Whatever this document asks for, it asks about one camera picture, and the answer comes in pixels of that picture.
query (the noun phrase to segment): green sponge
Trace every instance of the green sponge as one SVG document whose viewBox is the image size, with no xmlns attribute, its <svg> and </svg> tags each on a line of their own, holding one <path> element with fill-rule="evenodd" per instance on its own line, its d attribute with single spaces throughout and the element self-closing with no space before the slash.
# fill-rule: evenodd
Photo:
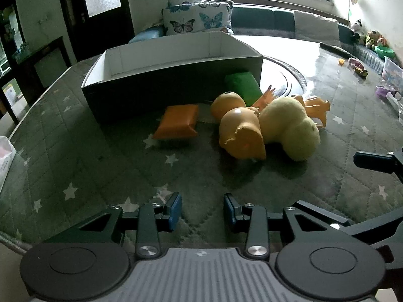
<svg viewBox="0 0 403 302">
<path fill-rule="evenodd" d="M 227 75 L 224 82 L 228 91 L 239 94 L 247 107 L 252 106 L 263 95 L 259 84 L 250 72 Z"/>
</svg>

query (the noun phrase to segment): orange sponge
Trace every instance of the orange sponge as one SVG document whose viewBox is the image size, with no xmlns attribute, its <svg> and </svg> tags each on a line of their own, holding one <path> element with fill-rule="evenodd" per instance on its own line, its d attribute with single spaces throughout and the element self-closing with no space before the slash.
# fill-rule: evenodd
<svg viewBox="0 0 403 302">
<path fill-rule="evenodd" d="M 172 105 L 167 107 L 153 138 L 165 140 L 197 136 L 195 125 L 198 115 L 198 105 Z"/>
</svg>

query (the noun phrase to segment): green bowl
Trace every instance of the green bowl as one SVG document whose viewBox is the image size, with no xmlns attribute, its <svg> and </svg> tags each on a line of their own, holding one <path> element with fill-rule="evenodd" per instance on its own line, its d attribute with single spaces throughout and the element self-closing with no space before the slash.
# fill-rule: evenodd
<svg viewBox="0 0 403 302">
<path fill-rule="evenodd" d="M 388 57 L 390 59 L 393 59 L 396 56 L 394 51 L 388 47 L 375 47 L 375 52 L 381 58 Z"/>
</svg>

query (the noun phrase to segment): black circular pad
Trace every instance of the black circular pad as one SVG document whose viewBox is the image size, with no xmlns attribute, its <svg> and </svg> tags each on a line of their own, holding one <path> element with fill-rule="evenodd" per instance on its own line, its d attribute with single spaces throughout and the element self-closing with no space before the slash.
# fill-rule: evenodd
<svg viewBox="0 0 403 302">
<path fill-rule="evenodd" d="M 127 253 L 116 243 L 41 243 L 20 263 L 29 291 L 52 301 L 104 295 L 120 284 L 129 268 Z"/>
<path fill-rule="evenodd" d="M 293 289 L 315 299 L 348 301 L 379 287 L 385 262 L 372 247 L 360 242 L 298 243 L 285 246 L 276 270 Z"/>
</svg>

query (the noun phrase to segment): stuffed animal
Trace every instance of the stuffed animal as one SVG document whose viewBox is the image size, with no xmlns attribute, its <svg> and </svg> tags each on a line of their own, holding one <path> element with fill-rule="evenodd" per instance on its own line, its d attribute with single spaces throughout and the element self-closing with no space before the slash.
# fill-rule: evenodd
<svg viewBox="0 0 403 302">
<path fill-rule="evenodd" d="M 354 32 L 354 33 L 358 32 L 358 31 L 362 28 L 361 19 L 357 20 L 357 21 L 351 26 L 351 28 L 353 29 L 353 32 Z"/>
<path fill-rule="evenodd" d="M 370 50 L 375 50 L 375 46 L 380 37 L 381 34 L 377 30 L 368 32 L 365 39 L 365 46 Z"/>
<path fill-rule="evenodd" d="M 388 41 L 386 40 L 386 38 L 383 37 L 383 35 L 380 36 L 376 43 L 380 47 L 386 47 L 388 45 Z"/>
<path fill-rule="evenodd" d="M 275 99 L 260 113 L 259 123 L 264 143 L 281 143 L 294 161 L 307 160 L 320 144 L 315 122 L 294 98 Z"/>
</svg>

